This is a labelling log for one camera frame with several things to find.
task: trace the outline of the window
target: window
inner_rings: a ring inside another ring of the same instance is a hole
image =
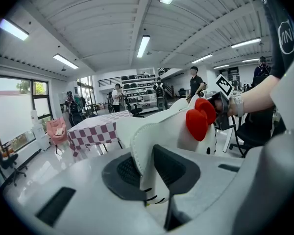
[[[31,110],[37,111],[45,131],[52,119],[48,83],[0,76],[0,141],[17,151],[35,140]]]

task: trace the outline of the backpack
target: backpack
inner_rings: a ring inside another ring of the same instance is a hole
[[[165,90],[162,87],[163,83],[161,83],[160,85],[157,84],[157,88],[156,88],[156,97],[164,97],[165,96]]]
[[[71,115],[76,114],[76,113],[79,113],[79,111],[78,111],[78,104],[74,100],[72,100],[71,103],[70,103],[70,105],[69,105],[69,113]]]

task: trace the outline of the wrist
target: wrist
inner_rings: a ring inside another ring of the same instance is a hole
[[[233,97],[230,97],[228,116],[237,115],[237,107]]]

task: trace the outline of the black t-shirt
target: black t-shirt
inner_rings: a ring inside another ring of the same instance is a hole
[[[278,0],[267,0],[264,10],[272,42],[270,74],[282,78],[294,60],[294,24]]]
[[[203,83],[203,80],[200,76],[196,75],[194,78],[191,78],[191,96],[195,95],[201,83]]]

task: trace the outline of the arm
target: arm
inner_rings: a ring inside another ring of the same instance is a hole
[[[279,78],[270,75],[262,83],[257,85],[252,90],[242,94],[244,113],[256,112],[267,109],[274,105],[270,93],[272,89],[280,81]],[[228,116],[233,116],[237,114],[236,105],[233,99],[230,99],[230,109]]]
[[[197,89],[196,93],[195,94],[198,94],[203,88],[205,87],[205,84],[202,82],[200,83],[200,86],[199,88]]]

